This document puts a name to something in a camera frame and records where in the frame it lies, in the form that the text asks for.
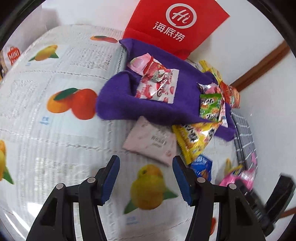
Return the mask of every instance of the mango print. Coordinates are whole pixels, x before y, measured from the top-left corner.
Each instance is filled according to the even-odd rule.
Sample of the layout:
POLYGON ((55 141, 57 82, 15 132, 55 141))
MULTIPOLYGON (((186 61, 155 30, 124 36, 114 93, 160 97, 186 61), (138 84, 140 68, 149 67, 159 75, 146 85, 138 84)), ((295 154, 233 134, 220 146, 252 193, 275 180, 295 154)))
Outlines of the mango print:
POLYGON ((57 56, 57 54, 55 53, 57 49, 57 45, 51 45, 48 46, 42 50, 40 50, 35 57, 31 58, 29 61, 41 61, 41 60, 45 60, 47 58, 59 58, 57 56))
POLYGON ((163 200, 176 198, 178 195, 165 186, 161 170, 148 164, 138 171, 137 179, 130 190, 131 200, 124 209, 124 214, 137 208, 152 210, 162 204, 163 200))
POLYGON ((11 184, 13 183, 13 180, 9 174, 9 171, 6 167, 6 147, 3 140, 0 140, 0 181, 2 179, 5 179, 11 184))
POLYGON ((71 109, 79 120, 89 120, 96 113, 97 97, 92 89, 69 88, 53 94, 47 101, 46 108, 51 113, 63 113, 71 109))
POLYGON ((106 41, 109 43, 113 43, 116 44, 118 41, 114 38, 110 38, 110 37, 106 37, 106 36, 92 36, 91 40, 95 40, 95 41, 106 41))

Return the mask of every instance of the red bag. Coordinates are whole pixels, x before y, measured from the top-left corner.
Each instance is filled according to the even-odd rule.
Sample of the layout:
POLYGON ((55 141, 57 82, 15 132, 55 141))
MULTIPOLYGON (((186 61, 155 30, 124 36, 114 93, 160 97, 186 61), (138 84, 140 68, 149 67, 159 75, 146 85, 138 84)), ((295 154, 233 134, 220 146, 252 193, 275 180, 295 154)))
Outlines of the red bag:
POLYGON ((228 17, 215 0, 140 0, 123 38, 186 59, 228 17))

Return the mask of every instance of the gray grid pattern fabric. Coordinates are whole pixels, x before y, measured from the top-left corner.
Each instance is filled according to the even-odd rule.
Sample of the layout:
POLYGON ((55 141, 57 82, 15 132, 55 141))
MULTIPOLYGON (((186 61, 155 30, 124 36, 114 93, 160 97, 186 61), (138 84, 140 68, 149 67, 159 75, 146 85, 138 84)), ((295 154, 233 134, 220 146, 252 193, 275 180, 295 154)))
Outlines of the gray grid pattern fabric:
POLYGON ((255 153, 257 159, 256 147, 250 126, 238 110, 232 110, 231 117, 236 129, 234 144, 236 147, 238 163, 244 165, 246 169, 249 169, 251 166, 252 152, 255 153))

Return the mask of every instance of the yellow fruit print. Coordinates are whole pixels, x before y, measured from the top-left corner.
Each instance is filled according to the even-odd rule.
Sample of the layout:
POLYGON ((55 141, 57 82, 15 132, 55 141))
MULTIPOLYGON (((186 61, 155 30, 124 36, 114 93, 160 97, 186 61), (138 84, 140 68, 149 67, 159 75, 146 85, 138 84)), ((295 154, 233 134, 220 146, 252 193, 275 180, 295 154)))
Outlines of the yellow fruit print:
POLYGON ((9 171, 6 167, 6 147, 3 140, 0 140, 0 181, 2 179, 5 179, 11 184, 13 183, 13 180, 9 174, 9 171))
POLYGON ((40 50, 35 57, 31 58, 29 61, 42 61, 47 58, 59 58, 55 51, 57 50, 58 46, 57 45, 51 45, 48 46, 42 50, 40 50))
POLYGON ((161 205, 163 200, 178 197, 165 186, 161 170, 153 164, 143 166, 138 171, 137 179, 131 185, 130 196, 124 214, 137 208, 152 210, 161 205))

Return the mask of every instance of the purple cloth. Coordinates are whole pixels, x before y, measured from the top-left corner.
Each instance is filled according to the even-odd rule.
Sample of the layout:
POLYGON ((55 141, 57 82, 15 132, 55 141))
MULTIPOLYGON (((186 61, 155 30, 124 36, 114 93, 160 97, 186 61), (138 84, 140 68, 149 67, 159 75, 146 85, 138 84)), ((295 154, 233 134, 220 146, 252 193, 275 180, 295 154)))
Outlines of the purple cloth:
MULTIPOLYGON (((155 124, 171 126, 209 122, 199 116, 200 84, 217 83, 210 73, 202 73, 176 56, 135 39, 119 41, 128 51, 127 63, 133 58, 149 53, 168 69, 178 69, 179 78, 173 104, 135 98, 141 76, 128 67, 114 75, 102 88, 96 103, 98 116, 104 120, 137 120, 145 116, 155 124)), ((216 136, 230 141, 234 138, 235 126, 230 116, 230 106, 226 104, 228 128, 220 126, 216 136)))

